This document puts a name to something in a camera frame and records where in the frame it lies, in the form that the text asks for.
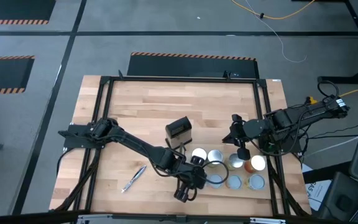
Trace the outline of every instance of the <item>desk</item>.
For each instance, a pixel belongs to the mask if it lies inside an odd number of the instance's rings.
[[[85,76],[78,95],[73,122],[86,124],[91,121],[94,102],[98,92],[100,76]],[[273,110],[286,108],[285,96],[280,80],[267,80],[270,104]],[[263,102],[262,90],[259,91]],[[103,103],[99,111],[102,115]],[[117,119],[127,132],[155,146],[166,146],[165,125],[187,116],[193,125],[193,142],[186,145],[187,158],[192,149],[202,147],[207,151],[221,150],[225,156],[237,151],[236,146],[221,143],[228,134],[231,115],[237,113],[243,119],[257,118],[254,91],[246,83],[192,83],[192,82],[114,82],[108,117]],[[259,151],[251,144],[247,147],[252,155]],[[83,149],[74,149],[63,159],[53,191],[50,208],[56,208],[76,185],[80,175]],[[139,168],[148,168],[128,192],[121,189]],[[310,213],[305,183],[299,161],[291,154],[283,157],[283,168],[287,188],[303,209]],[[223,176],[222,167],[206,169],[207,174]],[[249,176],[243,170],[232,174]],[[149,161],[128,148],[109,143],[102,150],[94,189],[92,212],[143,213],[143,214],[187,214],[187,215],[237,215],[272,216],[267,171],[264,190],[253,191],[246,187],[229,190],[206,186],[198,191],[194,202],[182,203],[173,198],[177,180],[159,177]],[[87,186],[84,187],[80,208],[84,208]],[[282,202],[278,199],[279,211]]]

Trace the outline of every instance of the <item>silver pen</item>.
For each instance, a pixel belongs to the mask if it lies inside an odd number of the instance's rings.
[[[144,170],[146,170],[146,165],[142,166],[140,170],[136,172],[132,180],[129,181],[129,183],[125,185],[125,187],[121,190],[121,193],[124,193],[126,190],[128,190],[128,188],[134,183],[134,181],[137,180],[143,174]]]

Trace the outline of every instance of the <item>black mat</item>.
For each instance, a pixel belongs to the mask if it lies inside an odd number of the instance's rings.
[[[56,0],[0,0],[0,25],[47,24]]]
[[[34,56],[0,57],[0,94],[23,93]]]
[[[255,58],[216,55],[163,54],[134,52],[127,75],[156,77],[259,78]]]

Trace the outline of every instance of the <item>white paper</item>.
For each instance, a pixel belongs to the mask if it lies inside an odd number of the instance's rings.
[[[312,168],[308,167],[307,165],[302,165],[302,172],[308,172],[313,170]],[[308,198],[312,198],[314,200],[309,199],[310,207],[313,210],[318,211],[320,205],[324,199],[324,196],[327,193],[328,187],[331,184],[331,180],[323,180],[319,182],[315,182],[312,184],[306,184],[306,193],[308,194]]]

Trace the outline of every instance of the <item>gray floor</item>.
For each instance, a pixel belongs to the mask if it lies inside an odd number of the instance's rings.
[[[304,2],[249,0],[255,10],[272,16],[289,14]],[[358,13],[358,2],[353,1]],[[0,30],[71,30],[80,0],[59,0],[49,25],[0,26]],[[344,4],[314,3],[298,16],[282,21],[265,20],[277,31],[355,31],[352,17]],[[230,0],[199,1],[88,1],[80,31],[140,30],[230,30],[267,31],[252,14]],[[55,167],[62,153],[63,138],[58,130],[66,129],[73,114],[83,75],[124,73],[134,51],[175,52],[255,57],[261,78],[281,79],[287,103],[301,103],[306,96],[320,98],[316,77],[351,76],[358,72],[358,37],[283,37],[286,56],[302,63],[286,61],[276,37],[226,36],[108,36],[77,37],[68,61],[60,93],[55,103],[47,135],[24,213],[48,209]],[[0,56],[35,55],[35,63],[25,93],[0,95],[0,215],[12,208],[34,139],[62,61],[68,37],[0,37]],[[341,93],[358,85],[339,85]],[[358,93],[346,97],[351,112],[346,119],[329,120],[313,125],[310,135],[358,124]],[[358,129],[345,132],[357,134]],[[309,152],[341,142],[322,139],[310,142]],[[305,163],[313,168],[348,161],[356,143],[313,155]]]

